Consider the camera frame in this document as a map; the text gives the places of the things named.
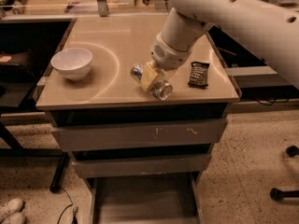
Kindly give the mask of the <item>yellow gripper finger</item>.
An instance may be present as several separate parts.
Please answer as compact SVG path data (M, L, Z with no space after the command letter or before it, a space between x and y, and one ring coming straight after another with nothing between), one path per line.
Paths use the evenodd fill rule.
M153 85L164 77L164 71L157 66L155 61L144 65L140 85L145 92L149 92Z

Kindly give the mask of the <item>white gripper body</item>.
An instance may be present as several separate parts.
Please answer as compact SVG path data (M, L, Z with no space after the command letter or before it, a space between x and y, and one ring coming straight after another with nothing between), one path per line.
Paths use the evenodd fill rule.
M152 59L164 71L178 69L180 66L186 63L191 53L191 50L177 51L170 48L163 41L161 33L156 35L150 48Z

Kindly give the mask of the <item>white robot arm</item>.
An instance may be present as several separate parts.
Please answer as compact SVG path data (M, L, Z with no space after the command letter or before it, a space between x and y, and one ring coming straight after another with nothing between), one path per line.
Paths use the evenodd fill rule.
M299 14L260 0L168 0L163 30L150 49L144 91L189 58L193 45L216 26L299 88Z

